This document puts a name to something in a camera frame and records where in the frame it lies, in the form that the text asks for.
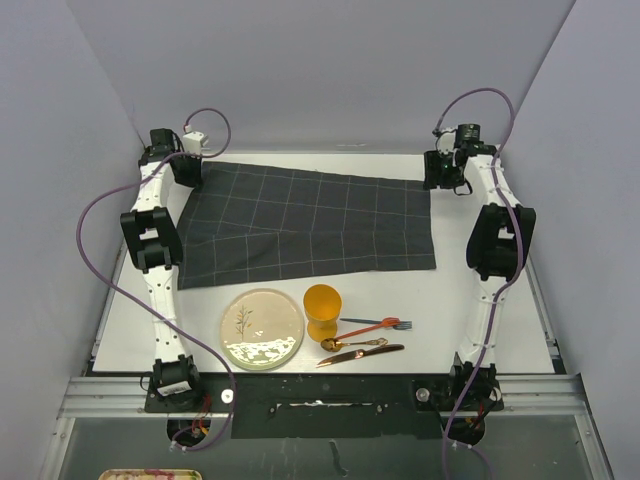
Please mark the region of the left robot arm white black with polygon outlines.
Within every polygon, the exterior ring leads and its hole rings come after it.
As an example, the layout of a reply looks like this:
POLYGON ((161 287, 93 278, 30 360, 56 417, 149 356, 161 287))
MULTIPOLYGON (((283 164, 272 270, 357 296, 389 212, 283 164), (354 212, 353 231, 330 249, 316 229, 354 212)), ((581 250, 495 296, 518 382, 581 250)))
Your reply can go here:
POLYGON ((166 199, 174 176, 170 163, 162 160, 183 149, 170 129, 150 132, 150 145, 138 162, 141 179, 136 200, 120 216, 120 226, 130 260, 141 274, 149 295, 155 353, 149 379, 149 396, 190 411, 200 405, 204 387, 199 382, 193 357, 187 353, 177 325, 174 275, 183 260, 182 244, 166 199))

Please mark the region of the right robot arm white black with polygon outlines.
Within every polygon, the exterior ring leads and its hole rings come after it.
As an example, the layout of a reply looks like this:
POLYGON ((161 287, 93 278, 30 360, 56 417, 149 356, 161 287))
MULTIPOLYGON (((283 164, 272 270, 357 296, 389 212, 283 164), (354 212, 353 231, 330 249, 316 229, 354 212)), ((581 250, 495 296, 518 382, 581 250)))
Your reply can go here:
POLYGON ((498 148, 483 142, 478 124, 434 131, 435 147, 424 153, 426 190, 466 188, 478 214, 466 246, 474 290, 465 335, 457 349, 448 402, 469 408, 497 388, 495 348, 510 287, 526 265, 536 212, 509 187, 498 148))

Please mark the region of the dark grey checked cloth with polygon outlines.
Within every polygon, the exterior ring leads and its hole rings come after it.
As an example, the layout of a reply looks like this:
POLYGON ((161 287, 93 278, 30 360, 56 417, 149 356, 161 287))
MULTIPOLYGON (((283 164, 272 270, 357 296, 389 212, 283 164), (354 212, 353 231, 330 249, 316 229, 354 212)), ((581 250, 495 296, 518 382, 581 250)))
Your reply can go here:
POLYGON ((436 267, 419 181, 207 162, 178 233, 181 290, 436 267))

